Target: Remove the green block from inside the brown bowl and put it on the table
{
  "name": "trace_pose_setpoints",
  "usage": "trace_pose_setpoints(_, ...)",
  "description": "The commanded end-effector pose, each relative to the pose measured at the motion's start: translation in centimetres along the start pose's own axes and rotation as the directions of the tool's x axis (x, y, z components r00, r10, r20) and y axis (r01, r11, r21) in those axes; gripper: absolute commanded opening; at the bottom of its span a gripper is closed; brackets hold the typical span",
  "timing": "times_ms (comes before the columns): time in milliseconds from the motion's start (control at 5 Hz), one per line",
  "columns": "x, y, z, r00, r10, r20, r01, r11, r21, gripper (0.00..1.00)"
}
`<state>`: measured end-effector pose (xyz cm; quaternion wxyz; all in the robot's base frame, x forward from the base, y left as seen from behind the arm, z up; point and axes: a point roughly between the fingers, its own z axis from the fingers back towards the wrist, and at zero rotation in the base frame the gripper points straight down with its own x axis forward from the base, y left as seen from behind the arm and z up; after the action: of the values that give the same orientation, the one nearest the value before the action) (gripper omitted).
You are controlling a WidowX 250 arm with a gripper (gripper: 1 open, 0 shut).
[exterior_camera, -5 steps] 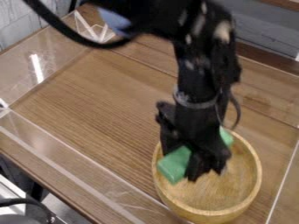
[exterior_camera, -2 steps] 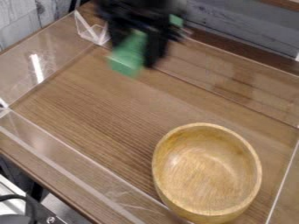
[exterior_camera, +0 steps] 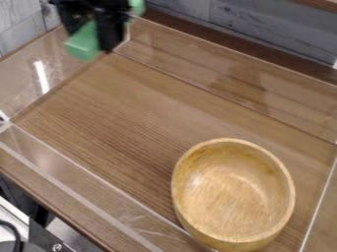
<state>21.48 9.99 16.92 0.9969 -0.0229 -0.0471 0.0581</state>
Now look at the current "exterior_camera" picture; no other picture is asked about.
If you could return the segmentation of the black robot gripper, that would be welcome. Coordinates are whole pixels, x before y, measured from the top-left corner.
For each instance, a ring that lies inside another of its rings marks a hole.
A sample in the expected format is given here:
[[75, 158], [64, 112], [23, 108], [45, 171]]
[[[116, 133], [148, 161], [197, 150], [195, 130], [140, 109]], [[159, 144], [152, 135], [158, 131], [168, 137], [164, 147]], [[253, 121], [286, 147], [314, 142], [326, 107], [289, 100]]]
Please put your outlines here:
[[47, 0], [59, 10], [59, 18], [69, 35], [73, 35], [88, 22], [88, 12], [95, 9], [95, 22], [100, 50], [111, 53], [126, 38], [127, 0]]

